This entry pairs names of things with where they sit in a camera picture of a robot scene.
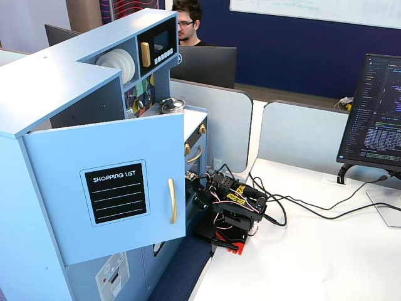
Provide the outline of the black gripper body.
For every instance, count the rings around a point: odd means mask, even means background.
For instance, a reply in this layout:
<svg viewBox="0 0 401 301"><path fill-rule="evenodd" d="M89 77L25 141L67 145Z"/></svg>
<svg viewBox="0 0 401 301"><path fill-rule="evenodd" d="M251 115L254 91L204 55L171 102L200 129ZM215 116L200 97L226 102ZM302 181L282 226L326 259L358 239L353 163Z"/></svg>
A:
<svg viewBox="0 0 401 301"><path fill-rule="evenodd" d="M207 202L206 209L217 209L217 195L218 185L222 182L223 175L200 175L197 179L193 181L193 189L195 192L195 197L199 196L204 201Z"/></svg>

